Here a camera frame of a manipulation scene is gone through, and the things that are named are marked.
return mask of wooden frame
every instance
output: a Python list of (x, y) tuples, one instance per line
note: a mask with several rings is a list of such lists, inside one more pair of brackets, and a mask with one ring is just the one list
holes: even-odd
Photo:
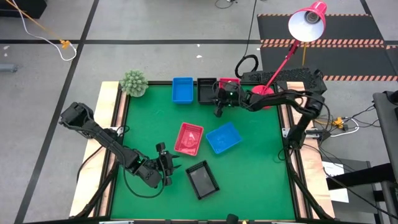
[[(294, 90), (304, 90), (304, 85), (302, 82), (287, 82), (287, 87)], [(102, 127), (110, 127), (112, 123), (112, 118), (114, 115), (114, 111), (116, 112), (116, 122), (115, 126), (120, 126), (123, 121), (123, 113), (125, 111), (125, 102), (126, 95), (121, 94), (119, 107), (115, 108), (116, 105), (116, 96), (118, 94), (118, 82), (103, 82), (101, 85), (101, 90), (99, 93), (96, 109), (95, 109), (95, 121)], [(281, 106), (282, 108), (282, 116), (284, 120), (285, 127), (289, 127), (289, 116), (288, 109), (286, 106)], [(301, 114), (294, 111), (292, 112), (293, 120), (296, 123)], [(305, 144), (309, 146), (313, 146), (318, 149), (318, 144), (316, 139), (306, 139)], [(84, 159), (90, 156), (100, 145), (95, 140), (88, 140), (86, 151), (84, 155)], [(329, 214), (334, 217), (333, 206), (330, 200), (330, 194), (328, 190), (328, 186), (326, 183), (326, 175), (323, 172), (322, 159), (320, 154), (316, 152), (314, 149), (308, 146), (304, 146), (300, 150), (300, 155), (302, 159), (303, 171), (305, 174), (305, 180), (307, 183), (307, 188), (317, 200), (317, 202), (322, 206), (322, 208)], [(97, 153), (89, 163), (81, 170), (80, 178), (76, 187), (75, 196), (72, 203), (72, 208), (70, 211), (70, 216), (74, 216), (79, 213), (84, 206), (90, 201), (91, 197), (98, 189), (101, 172), (104, 166), (104, 158), (105, 158), (105, 150), (103, 149), (101, 152)], [(297, 170), (298, 161), (296, 160), (296, 155), (292, 155), (292, 162), (294, 164), (295, 169)], [(114, 162), (114, 155), (111, 154), (109, 158), (108, 170), (112, 167)], [(110, 193), (110, 185), (105, 190), (101, 205), (99, 207), (99, 216), (105, 216), (108, 202), (109, 202), (109, 193)], [(310, 218), (307, 217), (307, 211), (305, 209), (305, 202), (303, 199), (303, 195), (299, 188), (296, 186), (296, 195), (298, 200), (298, 207), (300, 210), (301, 218)]]

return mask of red desk lamp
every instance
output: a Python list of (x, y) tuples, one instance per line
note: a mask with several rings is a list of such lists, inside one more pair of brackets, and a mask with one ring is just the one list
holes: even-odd
[(260, 95), (273, 94), (274, 91), (269, 88), (275, 77), (278, 76), (279, 72), (285, 66), (286, 62), (295, 53), (300, 42), (312, 42), (317, 40), (323, 34), (326, 27), (325, 12), (326, 3), (323, 1), (317, 1), (310, 7), (300, 9), (295, 12), (289, 20), (289, 32), (293, 36), (294, 43), (289, 49), (288, 54), (285, 56), (285, 60), (276, 70), (275, 74), (268, 81), (267, 85), (258, 85), (252, 89), (253, 93)]

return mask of blue tray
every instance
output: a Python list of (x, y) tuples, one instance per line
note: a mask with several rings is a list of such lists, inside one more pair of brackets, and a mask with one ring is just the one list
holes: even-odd
[(173, 78), (172, 101), (178, 104), (189, 104), (193, 101), (193, 78)]
[(239, 135), (238, 130), (235, 129), (231, 122), (222, 125), (216, 130), (210, 131), (206, 134), (206, 138), (217, 154), (242, 141), (242, 137)]

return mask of concrete floor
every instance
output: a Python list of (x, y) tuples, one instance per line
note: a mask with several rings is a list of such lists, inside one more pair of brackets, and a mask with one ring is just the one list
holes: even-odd
[[(94, 0), (48, 0), (39, 20), (64, 39), (81, 37)], [(312, 0), (258, 1), (256, 13), (292, 13)], [(364, 13), (359, 0), (329, 0), (328, 13)], [(99, 0), (88, 40), (162, 39), (246, 39), (254, 1), (239, 1), (229, 9), (217, 9), (214, 0)], [(386, 40), (398, 40), (393, 21), (394, 0), (368, 0), (370, 10)], [(31, 22), (28, 29), (46, 36)], [(31, 39), (18, 18), (0, 17), (0, 39)], [(259, 39), (254, 20), (252, 39)], [(94, 108), (100, 83), (119, 80), (126, 70), (143, 70), (150, 80), (171, 80), (176, 76), (233, 77), (243, 56), (243, 44), (155, 44), (85, 45), (78, 61), (63, 107), (73, 101)], [(248, 53), (259, 56), (257, 44)], [(0, 150), (0, 223), (13, 223), (43, 145), (70, 62), (60, 60), (50, 45), (0, 45), (1, 62), (16, 63), (17, 73), (0, 75), (2, 149)], [(252, 68), (251, 62), (241, 71)], [(396, 82), (327, 82), (326, 103), (335, 116), (350, 116), (371, 104), (377, 91), (397, 90)], [(374, 121), (375, 112), (362, 115)], [(86, 141), (78, 134), (57, 126), (25, 222), (67, 218)], [(381, 131), (361, 129), (341, 138), (329, 139), (324, 148), (345, 159), (388, 161)], [(374, 222), (373, 216), (337, 212), (347, 220)]]

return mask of hazard stripe tape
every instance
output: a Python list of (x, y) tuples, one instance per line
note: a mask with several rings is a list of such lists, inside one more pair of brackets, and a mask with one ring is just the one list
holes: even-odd
[[(261, 40), (262, 47), (290, 47), (294, 43), (294, 39), (265, 39)], [(306, 43), (307, 47), (382, 47), (384, 41), (379, 39), (318, 39), (310, 43)]]
[(397, 81), (395, 75), (325, 75), (324, 81)]
[[(291, 16), (291, 14), (257, 14), (257, 17), (260, 16)], [(368, 14), (326, 14), (326, 16), (369, 16), (372, 17), (372, 15), (368, 15)]]
[(397, 48), (397, 46), (396, 45), (387, 45), (387, 47), (386, 47), (387, 50), (394, 49), (394, 48)]

